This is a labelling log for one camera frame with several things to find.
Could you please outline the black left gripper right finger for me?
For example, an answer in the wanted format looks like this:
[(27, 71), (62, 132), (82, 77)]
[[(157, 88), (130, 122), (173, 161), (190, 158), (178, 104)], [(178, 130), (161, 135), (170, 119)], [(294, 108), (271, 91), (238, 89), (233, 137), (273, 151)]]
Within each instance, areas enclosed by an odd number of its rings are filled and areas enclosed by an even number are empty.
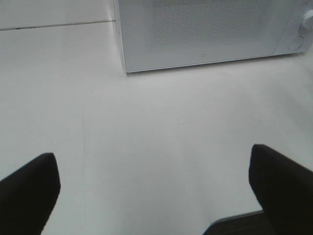
[(255, 144), (248, 180), (276, 234), (313, 233), (312, 171), (264, 144)]

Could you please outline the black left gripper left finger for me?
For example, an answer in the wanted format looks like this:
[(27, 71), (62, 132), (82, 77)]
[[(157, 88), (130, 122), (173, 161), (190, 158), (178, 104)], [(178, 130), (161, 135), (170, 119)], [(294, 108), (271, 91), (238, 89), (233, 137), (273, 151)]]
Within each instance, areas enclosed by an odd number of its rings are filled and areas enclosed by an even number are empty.
[(0, 182), (0, 233), (40, 235), (60, 193), (53, 153), (43, 153)]

